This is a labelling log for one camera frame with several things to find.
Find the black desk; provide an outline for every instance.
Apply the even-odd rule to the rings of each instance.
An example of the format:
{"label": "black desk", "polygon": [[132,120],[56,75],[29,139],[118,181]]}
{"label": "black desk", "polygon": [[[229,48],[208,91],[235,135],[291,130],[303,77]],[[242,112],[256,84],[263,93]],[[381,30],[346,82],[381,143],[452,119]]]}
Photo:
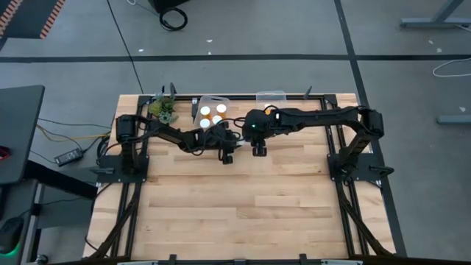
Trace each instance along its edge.
{"label": "black desk", "polygon": [[[0,209],[0,226],[27,211],[23,214],[20,242],[12,253],[0,255],[1,265],[21,263],[31,216],[40,213],[40,205],[35,204],[39,183],[86,199],[96,196],[96,187],[28,160],[43,94],[41,85],[0,89],[0,145],[11,149],[11,157],[0,161],[0,208],[3,209],[3,214]],[[38,232],[37,222],[33,229],[26,262],[36,256],[38,248],[40,230]]]}

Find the desk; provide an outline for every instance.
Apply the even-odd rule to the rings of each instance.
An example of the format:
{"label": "desk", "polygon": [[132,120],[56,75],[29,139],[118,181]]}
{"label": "desk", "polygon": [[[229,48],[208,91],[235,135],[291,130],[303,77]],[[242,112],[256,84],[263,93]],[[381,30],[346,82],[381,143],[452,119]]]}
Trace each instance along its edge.
{"label": "desk", "polygon": [[[179,119],[172,126],[191,130],[192,96],[178,96],[186,100],[177,101]],[[138,97],[121,96],[116,117],[135,114]],[[339,107],[357,105],[355,94],[336,98]],[[288,100],[286,107],[318,110],[321,102],[300,96]],[[228,116],[245,116],[253,108],[255,100],[232,100]],[[349,143],[355,132],[343,129]],[[338,151],[335,130],[333,134]],[[113,125],[110,145],[115,136]],[[223,165],[217,151],[195,157],[150,138],[148,179],[142,185],[131,260],[168,260],[170,254],[179,260],[298,259],[300,253],[308,258],[347,258],[336,186],[327,166],[325,128],[270,138],[266,146],[264,158],[254,158],[252,147],[246,145],[235,151],[233,164]],[[108,154],[120,149],[115,146]],[[95,201],[88,240],[96,247],[116,223],[121,188],[115,183]],[[394,252],[380,189],[357,182],[356,191],[364,222]],[[356,229],[350,224],[359,253]],[[125,227],[121,233],[118,255],[124,254],[127,231]],[[91,253],[85,246],[84,256]]]}
{"label": "desk", "polygon": [[0,89],[0,145],[11,149],[11,157],[0,161],[0,208],[4,209],[3,215],[0,213],[0,226],[24,213],[17,251],[0,255],[1,265],[20,264],[24,251],[27,262],[36,258],[40,237],[38,219],[32,225],[32,245],[25,246],[25,242],[32,215],[40,213],[40,206],[35,204],[39,183],[88,199],[94,199],[96,194],[95,187],[28,160],[43,95],[42,85]]}

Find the clear plastic tray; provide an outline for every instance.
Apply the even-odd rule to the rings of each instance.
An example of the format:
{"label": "clear plastic tray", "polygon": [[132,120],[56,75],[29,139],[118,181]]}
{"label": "clear plastic tray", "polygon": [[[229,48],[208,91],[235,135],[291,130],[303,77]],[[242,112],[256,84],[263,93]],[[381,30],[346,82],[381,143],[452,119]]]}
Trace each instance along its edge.
{"label": "clear plastic tray", "polygon": [[196,114],[196,118],[194,119],[193,126],[195,128],[201,128],[199,123],[201,122],[202,119],[205,118],[201,114],[202,107],[209,107],[210,108],[210,114],[209,114],[209,116],[210,116],[210,127],[213,126],[214,125],[213,117],[214,116],[220,116],[218,114],[217,109],[216,109],[218,107],[218,105],[225,105],[226,106],[225,115],[222,116],[222,118],[224,119],[224,118],[228,117],[228,113],[230,111],[230,100],[229,99],[224,98],[224,97],[220,97],[220,96],[211,96],[211,95],[202,96],[201,99],[199,99],[198,112]]}
{"label": "clear plastic tray", "polygon": [[275,107],[286,106],[286,93],[284,91],[265,91],[258,92],[256,94],[257,109],[265,109],[268,105],[274,105]]}

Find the orange and black striped mat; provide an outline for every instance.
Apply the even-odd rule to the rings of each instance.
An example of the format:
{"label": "orange and black striped mat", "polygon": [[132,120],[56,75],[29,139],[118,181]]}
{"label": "orange and black striped mat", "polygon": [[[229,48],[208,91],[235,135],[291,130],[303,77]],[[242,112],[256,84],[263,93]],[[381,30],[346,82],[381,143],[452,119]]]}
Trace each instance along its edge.
{"label": "orange and black striped mat", "polygon": [[65,0],[0,0],[0,38],[45,38]]}

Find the power adapter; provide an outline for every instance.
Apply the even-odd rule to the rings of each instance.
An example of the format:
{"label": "power adapter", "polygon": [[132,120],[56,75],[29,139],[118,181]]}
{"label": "power adapter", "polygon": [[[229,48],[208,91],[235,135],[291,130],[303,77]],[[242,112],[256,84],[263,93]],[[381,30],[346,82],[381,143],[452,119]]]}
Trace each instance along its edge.
{"label": "power adapter", "polygon": [[59,167],[78,161],[83,158],[83,151],[80,148],[69,151],[54,158]]}

